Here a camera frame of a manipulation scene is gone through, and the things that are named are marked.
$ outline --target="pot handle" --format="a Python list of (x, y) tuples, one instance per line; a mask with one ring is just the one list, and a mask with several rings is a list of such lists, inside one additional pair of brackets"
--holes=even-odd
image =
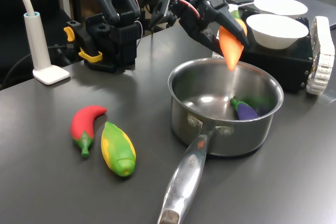
[(180, 224), (193, 201), (202, 175), (212, 131), (201, 130), (185, 151), (171, 178), (157, 224)]

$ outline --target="white device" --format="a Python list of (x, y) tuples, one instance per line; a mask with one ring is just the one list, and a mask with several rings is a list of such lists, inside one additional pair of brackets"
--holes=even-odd
[(31, 58), (33, 59), (35, 79), (50, 85), (70, 77), (68, 71), (51, 64), (40, 13), (34, 11), (30, 0), (23, 0), (23, 3), (27, 10), (24, 20)]
[(315, 17), (310, 37), (313, 67), (307, 81), (307, 92), (319, 95), (328, 85), (335, 58), (335, 47), (331, 39), (328, 18)]

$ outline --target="black chair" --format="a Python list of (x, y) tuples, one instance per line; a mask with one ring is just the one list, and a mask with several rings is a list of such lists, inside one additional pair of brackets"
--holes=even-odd
[[(31, 0), (33, 8), (41, 14), (48, 46), (65, 45), (67, 36), (63, 31), (68, 15), (60, 9), (58, 0)], [(23, 15), (26, 13), (22, 0), (0, 0), (0, 81), (9, 69), (22, 57), (30, 53)], [(55, 51), (49, 51), (53, 65), (66, 63)], [(31, 58), (23, 61), (11, 75), (8, 86), (31, 79)]]

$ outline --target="pot rim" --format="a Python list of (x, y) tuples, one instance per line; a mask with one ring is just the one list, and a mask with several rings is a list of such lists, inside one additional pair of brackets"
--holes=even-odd
[(219, 122), (253, 122), (253, 121), (259, 121), (261, 119), (264, 119), (264, 118), (267, 118), (271, 115), (273, 115), (282, 105), (283, 101), (284, 101), (284, 91), (282, 90), (282, 87), (281, 85), (278, 83), (278, 81), (273, 77), (271, 76), (269, 73), (263, 71), (262, 69), (256, 67), (256, 66), (253, 66), (251, 64), (248, 64), (248, 63), (245, 63), (245, 62), (241, 62), (239, 61), (238, 62), (238, 65), (241, 65), (241, 66), (244, 66), (244, 67), (247, 67), (247, 68), (252, 68), (253, 70), (256, 70), (258, 72), (261, 72), (263, 73), (267, 78), (269, 78), (269, 80), (273, 83), (274, 86), (276, 86), (276, 90), (277, 90), (277, 93), (278, 93), (278, 97), (279, 97), (279, 100), (278, 100), (278, 103), (277, 105), (270, 111), (268, 112), (267, 114), (263, 115), (263, 116), (260, 116), (258, 118), (255, 118), (255, 119), (250, 119), (250, 120), (223, 120), (223, 119), (217, 119), (217, 118), (212, 118), (210, 116), (204, 116), (202, 115), (201, 113), (189, 108), (187, 105), (185, 105), (184, 103), (182, 103), (175, 95), (174, 91), (173, 91), (173, 87), (172, 87), (172, 83), (173, 83), (173, 79), (175, 78), (175, 76), (180, 72), (182, 71), (182, 69), (185, 69), (187, 66), (189, 65), (195, 65), (197, 64), (198, 62), (202, 62), (202, 61), (213, 61), (213, 62), (219, 62), (219, 63), (225, 63), (225, 59), (218, 59), (218, 58), (202, 58), (202, 59), (196, 59), (196, 60), (190, 60), (190, 61), (187, 61), (185, 63), (182, 63), (181, 65), (177, 66), (169, 75), (168, 77), (168, 88), (169, 88), (169, 91), (172, 95), (172, 97), (182, 106), (184, 107), (185, 109), (187, 109), (188, 111), (191, 111), (192, 113), (200, 116), (200, 117), (203, 117), (203, 118), (206, 118), (206, 119), (209, 119), (209, 120), (215, 120), (215, 121), (219, 121)]

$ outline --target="white lamp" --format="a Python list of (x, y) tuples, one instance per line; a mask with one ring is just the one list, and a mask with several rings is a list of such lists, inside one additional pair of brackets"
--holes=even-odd
[(40, 13), (34, 11), (30, 0), (23, 0), (23, 3), (27, 10), (24, 19), (35, 79), (50, 85), (70, 77), (68, 71), (51, 64)]

